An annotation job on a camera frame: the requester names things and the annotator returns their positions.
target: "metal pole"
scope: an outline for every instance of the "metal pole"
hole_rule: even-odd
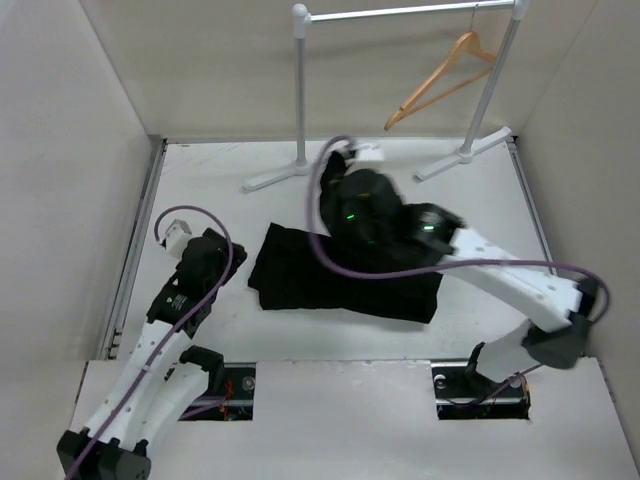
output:
[[[307,165],[304,119],[304,38],[296,38],[296,165]]]
[[[487,84],[485,85],[484,91],[482,92],[482,97],[480,97],[480,102],[478,103],[478,108],[476,108],[476,113],[473,115],[473,120],[471,120],[471,125],[469,126],[467,136],[464,139],[464,143],[460,147],[459,152],[461,155],[471,154],[471,146],[476,138],[478,129],[480,128],[480,123],[484,118],[484,114],[487,112],[487,107],[489,106],[489,101],[491,100],[491,96],[493,95],[493,90],[495,89],[496,83],[498,82],[500,71],[502,70],[504,62],[507,59],[509,48],[511,48],[511,44],[513,43],[513,39],[516,36],[519,25],[520,20],[515,20],[512,18],[509,22],[507,31],[505,32],[504,38],[502,39],[502,45],[500,45],[500,50],[498,51],[496,63],[491,70],[491,74],[489,75]]]
[[[325,13],[311,15],[311,23],[339,22],[360,18],[390,17],[410,15],[414,13],[460,13],[474,10],[501,10],[513,8],[516,0],[486,0],[480,2],[445,3],[442,5],[424,5],[420,7],[383,8],[380,10],[364,10],[360,12]]]

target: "metal frame edge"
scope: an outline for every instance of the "metal frame edge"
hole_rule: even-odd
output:
[[[96,360],[109,360],[113,358],[110,353],[114,339],[118,336],[118,332],[122,331],[122,327],[124,326],[136,273],[138,271],[138,264],[140,263],[140,257],[142,255],[144,239],[149,227],[149,221],[151,220],[151,210],[156,192],[158,191],[158,184],[160,183],[162,165],[168,145],[167,139],[157,135],[149,135],[149,140],[151,141],[152,149],[147,174],[145,175],[142,185],[140,200],[131,230],[127,255],[120,273],[118,288],[113,297],[113,302],[104,317],[106,320],[101,329],[101,340],[95,355]]]

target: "cable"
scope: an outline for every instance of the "cable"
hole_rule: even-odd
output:
[[[227,396],[226,396],[227,404],[224,406],[224,414],[223,414],[223,420],[225,422],[227,421],[227,414],[229,413],[229,400],[231,399],[231,394],[232,393],[233,393],[233,383],[231,382],[231,380],[228,380],[227,381]]]
[[[200,415],[203,412],[209,411],[212,408],[216,408],[219,407],[220,405],[222,405],[225,401],[227,400],[226,397],[222,397],[222,398],[216,398],[212,403],[210,403],[209,405],[203,405],[202,407],[198,407],[194,410],[190,410],[184,414],[182,414],[182,416],[180,417],[180,420],[186,420],[187,418],[191,418],[191,417],[195,417],[196,415]]]
[[[320,242],[320,237],[316,233],[315,228],[315,198],[317,196],[317,186],[320,182],[320,176],[322,172],[322,167],[324,166],[328,153],[331,147],[339,142],[348,142],[347,149],[353,150],[355,148],[355,140],[348,135],[338,135],[330,139],[327,143],[324,144],[320,153],[318,154],[318,159],[313,165],[313,170],[311,173],[311,181],[309,183],[309,189],[307,194],[307,211],[306,211],[306,221],[307,221],[307,231],[309,235],[309,243],[311,244],[311,249],[318,261],[327,269],[345,276],[349,278],[355,278],[359,280],[389,280],[392,278],[402,278],[402,277],[412,277],[414,275],[423,275],[426,273],[435,273],[442,272],[444,270],[450,270],[453,268],[460,267],[471,267],[471,266],[497,266],[497,267],[546,267],[546,268],[555,268],[557,270],[565,270],[570,272],[579,273],[581,275],[585,275],[587,277],[591,277],[596,280],[600,287],[604,292],[604,302],[600,312],[593,318],[592,323],[598,323],[602,317],[609,310],[611,305],[611,291],[609,290],[608,285],[605,283],[604,279],[602,279],[598,274],[583,268],[578,267],[576,265],[571,265],[563,262],[550,262],[546,260],[504,260],[504,259],[485,259],[478,258],[472,260],[460,260],[455,262],[447,262],[440,263],[438,265],[433,265],[430,267],[421,267],[414,268],[409,270],[401,270],[398,272],[388,272],[388,273],[365,273],[365,272],[357,272],[354,270],[349,270],[347,268],[341,267],[336,264],[329,258],[324,249],[322,248],[322,243]]]
[[[167,344],[167,342],[169,341],[171,336],[174,333],[176,333],[178,330],[180,330],[180,328],[182,328],[182,326],[189,320],[189,318],[191,318],[191,316],[194,313],[196,313],[203,305],[205,305],[209,301],[209,299],[211,299],[211,297],[213,295],[215,295],[215,293],[218,291],[218,289],[224,284],[225,280],[227,279],[227,276],[229,275],[229,272],[231,271],[231,265],[232,265],[232,262],[233,262],[233,244],[231,243],[231,236],[229,235],[229,232],[227,231],[226,227],[222,224],[222,222],[220,220],[218,220],[218,218],[215,215],[213,215],[209,211],[205,210],[204,208],[196,207],[194,205],[178,205],[178,206],[175,206],[175,207],[171,207],[171,208],[165,210],[164,212],[162,212],[158,216],[158,219],[156,220],[156,223],[155,223],[155,225],[153,227],[153,233],[154,233],[156,241],[157,242],[160,241],[160,235],[158,233],[159,227],[160,227],[160,222],[168,214],[173,213],[173,212],[175,212],[177,210],[192,210],[194,212],[202,213],[203,215],[205,215],[205,216],[209,217],[211,220],[213,220],[216,223],[216,225],[218,225],[218,227],[220,227],[220,230],[222,230],[224,238],[227,241],[227,248],[228,248],[227,264],[225,265],[224,271],[222,272],[222,275],[220,276],[220,279],[213,286],[213,288],[209,291],[209,293],[207,293],[202,298],[202,300],[200,300],[196,305],[194,305],[194,307],[191,310],[189,310],[178,322],[176,322],[176,324],[173,327],[171,327],[171,330],[169,330],[167,332],[167,334],[164,336],[164,338],[162,340],[160,340],[160,342],[158,342],[158,345],[151,352],[151,354],[149,355],[149,358],[147,359],[147,361],[144,364],[144,367],[140,370],[140,373],[138,374],[138,376],[133,380],[133,382],[131,383],[131,386],[125,392],[125,394],[122,397],[122,399],[120,400],[120,402],[118,402],[116,407],[111,411],[111,414],[109,414],[109,416],[104,421],[104,423],[100,426],[100,428],[98,428],[96,430],[96,432],[93,434],[93,437],[87,443],[87,446],[84,447],[84,449],[80,452],[80,455],[78,455],[78,458],[76,458],[76,460],[71,464],[71,467],[69,468],[69,472],[64,477],[64,480],[72,480],[73,479],[75,474],[78,472],[78,469],[80,468],[80,465],[82,465],[82,462],[84,462],[84,460],[87,458],[87,455],[89,455],[89,453],[91,452],[93,447],[96,445],[96,443],[98,443],[98,439],[107,430],[107,428],[109,428],[109,425],[111,425],[111,423],[113,423],[115,418],[118,416],[120,411],[124,408],[124,406],[127,404],[127,402],[129,401],[129,399],[131,398],[133,393],[138,388],[138,385],[140,385],[140,382],[142,382],[142,379],[144,378],[144,376],[147,373],[147,370],[148,370],[147,367],[151,366],[151,364],[153,363],[155,358],[158,356],[158,354],[160,353],[162,348]]]
[[[522,370],[521,372],[515,373],[511,375],[509,378],[507,378],[506,380],[504,380],[502,383],[500,383],[500,385],[498,385],[498,387],[490,394],[481,398],[476,398],[475,400],[471,400],[470,402],[466,402],[466,403],[454,402],[453,400],[449,400],[448,398],[445,398],[444,400],[446,400],[450,405],[453,405],[454,407],[458,407],[458,408],[476,407],[486,402],[487,400],[496,398],[498,395],[500,395],[500,393],[502,393],[503,390],[506,390],[507,387],[509,387],[509,385],[511,385],[513,382],[515,382],[519,378],[524,379],[525,375],[528,375],[529,373],[533,372],[534,370],[537,370],[540,367],[542,367],[541,363],[534,365],[533,367],[529,367],[525,370]]]

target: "clothing rack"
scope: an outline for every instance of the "clothing rack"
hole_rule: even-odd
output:
[[[416,181],[424,181],[442,173],[460,163],[470,163],[475,155],[499,144],[511,135],[511,129],[503,127],[497,132],[483,138],[476,139],[480,123],[487,111],[489,101],[493,95],[498,77],[509,53],[518,26],[524,18],[529,0],[485,0],[477,2],[445,3],[441,5],[425,5],[417,7],[384,8],[379,10],[363,10],[356,12],[324,13],[313,15],[303,4],[293,7],[293,33],[296,44],[296,159],[289,165],[277,170],[266,172],[244,182],[247,191],[264,188],[273,183],[285,180],[295,175],[306,175],[311,169],[305,151],[305,39],[310,25],[342,22],[347,20],[363,20],[366,18],[396,17],[413,14],[462,13],[484,10],[512,9],[511,20],[498,50],[496,62],[489,74],[487,84],[482,92],[480,101],[473,115],[471,125],[467,131],[462,146],[453,154],[442,158],[414,173]]]

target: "white wall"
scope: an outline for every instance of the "white wall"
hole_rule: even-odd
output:
[[[598,0],[519,140],[554,257],[609,282],[593,333],[640,460],[640,3]]]
[[[295,0],[81,0],[150,133],[218,138],[294,134]],[[306,0],[314,13],[442,0]],[[498,84],[484,131],[518,131],[531,114],[595,0],[535,0]],[[497,51],[507,12],[476,14]],[[378,135],[433,72],[471,14],[315,25],[308,35],[308,132]],[[482,68],[467,58],[442,90]],[[484,80],[397,124],[392,134],[463,134]]]
[[[2,363],[85,359],[150,143],[77,0],[0,23]]]

